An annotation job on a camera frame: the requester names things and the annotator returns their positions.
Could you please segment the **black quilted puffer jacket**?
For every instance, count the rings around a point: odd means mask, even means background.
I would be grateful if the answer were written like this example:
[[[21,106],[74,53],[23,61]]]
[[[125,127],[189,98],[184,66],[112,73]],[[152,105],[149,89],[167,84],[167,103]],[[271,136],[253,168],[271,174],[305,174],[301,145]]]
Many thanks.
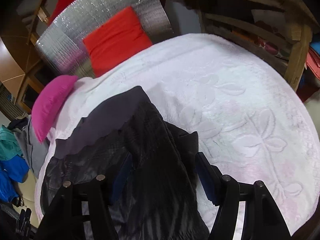
[[[130,153],[130,174],[109,207],[118,239],[206,239],[196,200],[197,151],[197,133],[164,121],[142,87],[134,87],[56,140],[41,190],[44,215],[64,181],[90,182]]]

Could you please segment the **grey garment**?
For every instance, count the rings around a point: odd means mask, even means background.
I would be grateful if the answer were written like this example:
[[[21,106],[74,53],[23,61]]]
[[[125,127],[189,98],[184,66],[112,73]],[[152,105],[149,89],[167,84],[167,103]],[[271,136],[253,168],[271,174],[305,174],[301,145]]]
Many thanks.
[[[39,142],[31,122],[31,115],[28,116],[28,123],[21,132],[14,132],[14,136],[21,148],[23,157],[34,176],[38,179],[42,165],[49,149],[49,140]]]

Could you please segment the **blue jacket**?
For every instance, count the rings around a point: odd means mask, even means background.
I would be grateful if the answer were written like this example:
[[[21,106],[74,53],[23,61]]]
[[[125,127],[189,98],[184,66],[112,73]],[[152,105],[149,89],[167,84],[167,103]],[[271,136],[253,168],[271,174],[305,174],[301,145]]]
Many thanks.
[[[11,203],[19,195],[14,187],[15,183],[23,183],[29,166],[19,155],[10,160],[1,160],[1,201]]]

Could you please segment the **teal garment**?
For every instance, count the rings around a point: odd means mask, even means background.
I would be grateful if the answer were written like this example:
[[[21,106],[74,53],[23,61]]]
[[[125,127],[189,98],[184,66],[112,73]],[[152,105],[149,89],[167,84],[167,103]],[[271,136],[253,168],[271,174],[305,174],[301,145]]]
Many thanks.
[[[15,138],[14,133],[4,125],[0,128],[0,159],[7,161],[16,155],[22,156],[21,148]]]

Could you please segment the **white embossed bed blanket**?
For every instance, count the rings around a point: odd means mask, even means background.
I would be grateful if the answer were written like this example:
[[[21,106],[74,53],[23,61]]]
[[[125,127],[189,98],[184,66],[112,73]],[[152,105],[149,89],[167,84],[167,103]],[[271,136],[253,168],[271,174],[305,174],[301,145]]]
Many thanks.
[[[74,85],[49,133],[67,139],[104,100],[140,86],[164,120],[197,132],[211,164],[238,181],[262,180],[290,233],[315,213],[319,137],[300,98],[266,62],[221,37],[187,34],[155,44]]]

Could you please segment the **magenta pillow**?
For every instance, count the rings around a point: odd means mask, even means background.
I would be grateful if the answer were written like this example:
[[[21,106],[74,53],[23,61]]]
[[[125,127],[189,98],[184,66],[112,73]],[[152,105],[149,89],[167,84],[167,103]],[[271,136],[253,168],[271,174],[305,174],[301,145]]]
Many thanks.
[[[40,92],[31,110],[31,123],[39,142],[46,139],[60,108],[77,80],[78,77],[75,75],[60,75]]]

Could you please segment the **wooden curved pillar cabinet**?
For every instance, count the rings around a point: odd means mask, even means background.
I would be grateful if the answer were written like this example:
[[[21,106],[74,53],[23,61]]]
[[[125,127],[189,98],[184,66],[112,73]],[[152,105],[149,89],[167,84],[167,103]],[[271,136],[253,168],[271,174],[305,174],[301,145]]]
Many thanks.
[[[14,104],[30,114],[40,92],[57,73],[27,38],[28,31],[17,12],[1,19],[1,83]]]

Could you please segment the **silver foil insulation mat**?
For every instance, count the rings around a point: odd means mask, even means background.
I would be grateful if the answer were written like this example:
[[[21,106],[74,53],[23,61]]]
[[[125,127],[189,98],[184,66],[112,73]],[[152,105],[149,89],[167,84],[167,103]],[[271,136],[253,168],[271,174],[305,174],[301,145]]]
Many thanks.
[[[83,39],[128,6],[153,43],[173,36],[160,0],[75,0],[53,20],[35,47],[58,74],[95,77]]]

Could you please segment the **stack of coral folded cloths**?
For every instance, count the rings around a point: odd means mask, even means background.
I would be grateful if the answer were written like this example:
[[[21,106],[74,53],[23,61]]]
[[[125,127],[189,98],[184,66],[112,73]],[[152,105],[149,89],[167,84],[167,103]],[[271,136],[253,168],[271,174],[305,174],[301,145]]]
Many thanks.
[[[319,54],[315,52],[311,47],[308,49],[306,57],[306,66],[310,68],[314,76],[320,80],[320,58]]]

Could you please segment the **red square cushion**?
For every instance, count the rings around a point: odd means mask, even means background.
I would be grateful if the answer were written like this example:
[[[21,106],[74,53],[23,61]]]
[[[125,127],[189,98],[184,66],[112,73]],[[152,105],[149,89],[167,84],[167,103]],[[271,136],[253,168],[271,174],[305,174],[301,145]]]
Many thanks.
[[[88,34],[83,43],[96,77],[104,75],[133,55],[152,46],[132,7],[116,13]]]

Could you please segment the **wooden stair railing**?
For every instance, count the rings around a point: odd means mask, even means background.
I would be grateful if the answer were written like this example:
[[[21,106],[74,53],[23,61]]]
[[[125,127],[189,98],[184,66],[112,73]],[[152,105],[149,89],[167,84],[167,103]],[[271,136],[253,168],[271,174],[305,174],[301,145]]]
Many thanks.
[[[29,43],[32,43],[33,45],[35,45],[36,41],[39,39],[39,35],[36,32],[36,27],[39,21],[45,23],[46,25],[49,25],[50,13],[45,8],[46,2],[47,0],[40,0],[39,5],[34,11],[33,19],[28,31],[27,45]]]

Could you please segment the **wooden side table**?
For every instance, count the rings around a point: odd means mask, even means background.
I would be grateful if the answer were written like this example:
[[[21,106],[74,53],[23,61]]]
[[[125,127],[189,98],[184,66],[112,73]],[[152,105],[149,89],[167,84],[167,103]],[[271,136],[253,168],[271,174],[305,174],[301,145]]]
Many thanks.
[[[173,0],[194,9],[201,30],[247,49],[297,90],[319,21],[303,0]]]

